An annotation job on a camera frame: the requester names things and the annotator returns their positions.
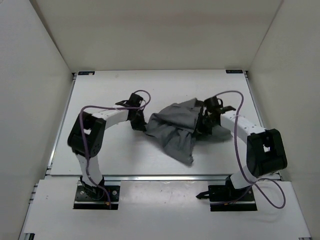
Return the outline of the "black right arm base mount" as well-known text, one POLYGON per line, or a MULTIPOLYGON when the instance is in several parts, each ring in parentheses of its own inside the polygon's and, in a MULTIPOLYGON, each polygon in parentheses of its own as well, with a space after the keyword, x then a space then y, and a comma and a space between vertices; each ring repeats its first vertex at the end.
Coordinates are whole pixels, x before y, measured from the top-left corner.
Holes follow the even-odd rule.
POLYGON ((195 196, 199 200, 209 199, 211 212, 254 212, 257 211, 252 186, 235 189, 229 183, 208 185, 208 190, 195 196))

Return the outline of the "grey pleated skirt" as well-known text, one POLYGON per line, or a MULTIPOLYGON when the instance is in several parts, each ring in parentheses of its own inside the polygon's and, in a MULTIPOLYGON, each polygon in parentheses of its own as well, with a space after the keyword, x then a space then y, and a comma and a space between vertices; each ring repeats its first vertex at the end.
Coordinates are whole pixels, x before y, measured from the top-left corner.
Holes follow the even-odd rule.
POLYGON ((173 103, 150 116, 145 134, 155 138, 166 155, 189 167, 197 141, 223 143, 232 139, 231 131, 219 125, 198 128, 203 107, 204 102, 197 98, 173 103))

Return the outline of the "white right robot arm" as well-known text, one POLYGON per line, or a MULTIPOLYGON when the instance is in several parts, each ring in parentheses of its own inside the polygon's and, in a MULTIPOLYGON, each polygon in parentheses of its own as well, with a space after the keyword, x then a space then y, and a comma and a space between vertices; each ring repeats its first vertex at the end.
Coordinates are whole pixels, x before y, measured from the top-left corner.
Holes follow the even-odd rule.
POLYGON ((277 129, 258 126, 237 114, 231 106, 200 111, 198 133, 212 135, 217 126, 233 133, 236 152, 238 139, 246 144, 246 165, 226 180, 228 185, 224 187, 224 195, 229 200, 236 200, 242 195, 242 189, 259 178, 288 166, 282 136, 277 129))

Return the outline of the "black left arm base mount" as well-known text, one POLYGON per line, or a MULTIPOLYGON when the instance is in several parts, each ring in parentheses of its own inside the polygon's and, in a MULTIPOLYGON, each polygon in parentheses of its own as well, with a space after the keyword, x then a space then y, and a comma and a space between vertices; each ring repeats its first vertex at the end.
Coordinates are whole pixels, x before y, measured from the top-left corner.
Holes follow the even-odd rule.
POLYGON ((97 186, 83 183, 82 177, 77 183, 73 209, 75 210, 118 210, 120 199, 120 182, 106 185, 102 180, 97 186))

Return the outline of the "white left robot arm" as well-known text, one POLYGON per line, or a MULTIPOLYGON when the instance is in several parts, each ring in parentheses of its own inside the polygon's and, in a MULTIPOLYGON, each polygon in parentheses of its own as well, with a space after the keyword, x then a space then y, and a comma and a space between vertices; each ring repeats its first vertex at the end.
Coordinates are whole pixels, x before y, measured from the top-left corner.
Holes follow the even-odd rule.
POLYGON ((67 145, 79 161, 82 173, 80 182, 93 199, 101 198, 105 192, 98 162, 105 130, 126 121, 135 131, 146 130, 142 108, 114 106, 94 113, 81 111, 69 134, 67 145))

